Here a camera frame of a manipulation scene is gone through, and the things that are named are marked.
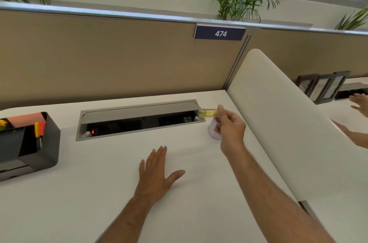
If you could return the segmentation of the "person's right hand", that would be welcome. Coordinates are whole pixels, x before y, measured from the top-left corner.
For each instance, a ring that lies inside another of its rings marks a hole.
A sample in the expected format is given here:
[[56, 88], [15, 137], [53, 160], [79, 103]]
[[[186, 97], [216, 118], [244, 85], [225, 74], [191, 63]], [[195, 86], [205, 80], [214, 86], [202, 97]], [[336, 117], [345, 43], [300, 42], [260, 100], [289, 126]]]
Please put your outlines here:
[[220, 121], [214, 130], [221, 136], [221, 151], [227, 158], [239, 157], [246, 149], [243, 141], [246, 123], [222, 105], [218, 105], [217, 112]]

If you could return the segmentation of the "clear plastic cup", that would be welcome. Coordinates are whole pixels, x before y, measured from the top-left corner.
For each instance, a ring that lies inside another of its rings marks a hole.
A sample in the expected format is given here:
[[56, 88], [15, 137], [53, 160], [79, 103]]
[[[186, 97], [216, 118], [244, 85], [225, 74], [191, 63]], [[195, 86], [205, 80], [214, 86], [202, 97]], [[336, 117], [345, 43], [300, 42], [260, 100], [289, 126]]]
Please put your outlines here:
[[218, 132], [217, 132], [217, 125], [220, 123], [220, 118], [218, 118], [218, 117], [213, 117], [213, 119], [212, 119], [212, 121], [211, 121], [211, 123], [209, 124], [209, 126], [208, 126], [208, 133], [209, 133], [209, 135], [212, 137], [212, 138], [214, 138], [214, 139], [216, 139], [216, 140], [221, 140], [222, 138], [221, 138], [221, 134], [219, 134]]

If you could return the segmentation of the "dark blue sign plate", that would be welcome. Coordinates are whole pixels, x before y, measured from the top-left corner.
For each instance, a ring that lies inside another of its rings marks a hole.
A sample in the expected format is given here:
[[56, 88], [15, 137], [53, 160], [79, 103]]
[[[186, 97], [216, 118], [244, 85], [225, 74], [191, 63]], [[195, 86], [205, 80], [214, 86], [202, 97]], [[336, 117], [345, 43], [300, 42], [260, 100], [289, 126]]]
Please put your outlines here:
[[197, 24], [194, 39], [241, 41], [246, 32], [244, 27]]

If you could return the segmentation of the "dark wooden picture frame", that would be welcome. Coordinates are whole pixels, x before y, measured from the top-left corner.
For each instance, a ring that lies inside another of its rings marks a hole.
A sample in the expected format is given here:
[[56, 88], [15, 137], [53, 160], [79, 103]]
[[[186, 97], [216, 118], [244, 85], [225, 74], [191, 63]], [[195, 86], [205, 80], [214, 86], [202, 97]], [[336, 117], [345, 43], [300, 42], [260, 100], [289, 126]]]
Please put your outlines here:
[[329, 90], [332, 82], [336, 78], [335, 73], [331, 74], [319, 74], [316, 82], [313, 86], [313, 89], [309, 95], [310, 100], [314, 104], [320, 104], [320, 102], [324, 99], [327, 91]]
[[297, 77], [295, 84], [307, 97], [310, 97], [312, 88], [318, 77], [319, 74], [300, 75]]
[[330, 99], [332, 99], [332, 100], [334, 99], [334, 97], [336, 96], [339, 89], [341, 88], [341, 86], [345, 82], [346, 78], [350, 75], [350, 73], [351, 73], [350, 70], [334, 72], [335, 78], [334, 78], [334, 81], [333, 81], [333, 83], [330, 87], [331, 88], [331, 96], [329, 97]]

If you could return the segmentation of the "black desk organizer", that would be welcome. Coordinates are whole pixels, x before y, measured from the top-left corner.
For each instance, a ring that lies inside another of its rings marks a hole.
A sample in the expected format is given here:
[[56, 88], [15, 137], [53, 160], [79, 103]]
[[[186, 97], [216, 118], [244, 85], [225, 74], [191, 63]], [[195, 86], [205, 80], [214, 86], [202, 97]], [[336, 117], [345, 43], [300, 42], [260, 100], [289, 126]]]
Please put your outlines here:
[[34, 125], [12, 128], [9, 121], [0, 131], [0, 182], [55, 166], [59, 158], [61, 131], [47, 112], [43, 145], [36, 148]]

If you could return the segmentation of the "person's left hand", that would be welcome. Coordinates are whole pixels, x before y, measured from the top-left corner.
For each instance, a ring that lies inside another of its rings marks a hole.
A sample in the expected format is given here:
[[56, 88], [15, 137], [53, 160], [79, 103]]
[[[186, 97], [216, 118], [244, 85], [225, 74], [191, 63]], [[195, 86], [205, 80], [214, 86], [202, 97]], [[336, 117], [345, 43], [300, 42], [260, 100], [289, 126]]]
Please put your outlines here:
[[143, 199], [149, 206], [153, 206], [170, 189], [166, 187], [167, 177], [165, 177], [165, 162], [168, 148], [166, 146], [160, 147], [162, 147], [160, 166], [154, 166], [154, 155], [157, 150], [153, 149], [145, 160], [145, 177], [139, 178], [134, 193], [134, 197]]

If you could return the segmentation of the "orange and yellow marker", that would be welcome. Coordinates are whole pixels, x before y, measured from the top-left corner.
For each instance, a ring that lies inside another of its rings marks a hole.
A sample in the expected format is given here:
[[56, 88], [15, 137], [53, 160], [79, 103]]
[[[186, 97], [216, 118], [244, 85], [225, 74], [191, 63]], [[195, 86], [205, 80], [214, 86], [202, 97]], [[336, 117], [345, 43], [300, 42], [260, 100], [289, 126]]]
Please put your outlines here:
[[43, 145], [43, 136], [46, 127], [46, 121], [40, 121], [34, 123], [34, 134], [36, 138], [36, 148], [40, 151]]

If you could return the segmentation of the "person's right forearm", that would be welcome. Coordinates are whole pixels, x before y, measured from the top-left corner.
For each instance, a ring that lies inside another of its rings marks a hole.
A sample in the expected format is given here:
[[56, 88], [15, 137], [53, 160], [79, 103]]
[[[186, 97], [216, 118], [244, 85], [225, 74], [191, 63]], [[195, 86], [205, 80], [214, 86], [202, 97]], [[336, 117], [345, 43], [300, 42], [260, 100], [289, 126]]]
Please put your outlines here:
[[222, 141], [221, 150], [268, 243], [336, 243], [271, 180], [242, 143]]

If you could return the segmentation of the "beige partition panel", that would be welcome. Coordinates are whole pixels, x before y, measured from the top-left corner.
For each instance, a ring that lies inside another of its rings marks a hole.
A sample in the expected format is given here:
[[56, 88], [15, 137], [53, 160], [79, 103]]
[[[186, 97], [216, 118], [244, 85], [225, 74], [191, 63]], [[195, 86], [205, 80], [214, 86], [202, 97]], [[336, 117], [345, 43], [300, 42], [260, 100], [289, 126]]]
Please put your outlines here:
[[[194, 39], [197, 24], [244, 27]], [[0, 111], [222, 90], [250, 24], [0, 2]]]
[[250, 27], [223, 89], [252, 49], [261, 50], [293, 81], [299, 75], [346, 70], [350, 78], [368, 77], [368, 32], [261, 24]]

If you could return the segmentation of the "small green palm plant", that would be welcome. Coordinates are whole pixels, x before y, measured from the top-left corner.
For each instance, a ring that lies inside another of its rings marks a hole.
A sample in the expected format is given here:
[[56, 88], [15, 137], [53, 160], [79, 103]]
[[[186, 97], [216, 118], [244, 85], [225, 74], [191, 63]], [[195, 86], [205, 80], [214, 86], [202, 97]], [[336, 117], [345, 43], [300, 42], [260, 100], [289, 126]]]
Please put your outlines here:
[[347, 17], [345, 14], [338, 24], [334, 27], [334, 30], [352, 31], [358, 27], [361, 27], [368, 21], [368, 5], [362, 8], [357, 13], [353, 12]]

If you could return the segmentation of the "orange sticky note pad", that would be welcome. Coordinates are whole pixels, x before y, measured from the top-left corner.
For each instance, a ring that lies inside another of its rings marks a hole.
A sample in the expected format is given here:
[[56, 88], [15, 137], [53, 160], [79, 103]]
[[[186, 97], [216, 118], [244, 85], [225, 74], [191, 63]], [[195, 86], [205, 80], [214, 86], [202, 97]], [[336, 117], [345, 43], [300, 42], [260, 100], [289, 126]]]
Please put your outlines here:
[[12, 128], [20, 128], [34, 125], [37, 122], [46, 122], [41, 112], [30, 113], [25, 115], [11, 116], [6, 118], [12, 125]]

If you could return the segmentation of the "yellow transparent tube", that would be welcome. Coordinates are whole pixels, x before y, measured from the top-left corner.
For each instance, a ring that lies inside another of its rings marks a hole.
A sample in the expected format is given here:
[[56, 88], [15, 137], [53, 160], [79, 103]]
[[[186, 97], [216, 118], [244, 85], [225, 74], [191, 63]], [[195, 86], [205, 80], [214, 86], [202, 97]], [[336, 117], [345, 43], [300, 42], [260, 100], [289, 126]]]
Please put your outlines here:
[[198, 117], [200, 118], [219, 118], [218, 109], [199, 109]]

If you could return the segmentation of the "person's left forearm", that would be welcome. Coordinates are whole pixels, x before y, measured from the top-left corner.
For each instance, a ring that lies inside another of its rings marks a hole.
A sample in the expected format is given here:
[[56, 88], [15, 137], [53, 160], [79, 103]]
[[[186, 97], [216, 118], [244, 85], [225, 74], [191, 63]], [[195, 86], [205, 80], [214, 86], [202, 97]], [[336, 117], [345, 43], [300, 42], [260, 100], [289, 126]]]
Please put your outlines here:
[[145, 219], [163, 194], [137, 194], [101, 234], [96, 243], [137, 243]]

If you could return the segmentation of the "white desk divider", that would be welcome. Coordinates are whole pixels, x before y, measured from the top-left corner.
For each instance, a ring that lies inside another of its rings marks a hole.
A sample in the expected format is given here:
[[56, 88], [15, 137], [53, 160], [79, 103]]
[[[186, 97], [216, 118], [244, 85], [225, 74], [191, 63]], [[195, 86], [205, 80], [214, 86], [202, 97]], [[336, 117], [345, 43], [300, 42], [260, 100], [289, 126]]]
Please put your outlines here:
[[356, 146], [259, 49], [228, 95], [297, 200], [368, 191], [368, 149]]

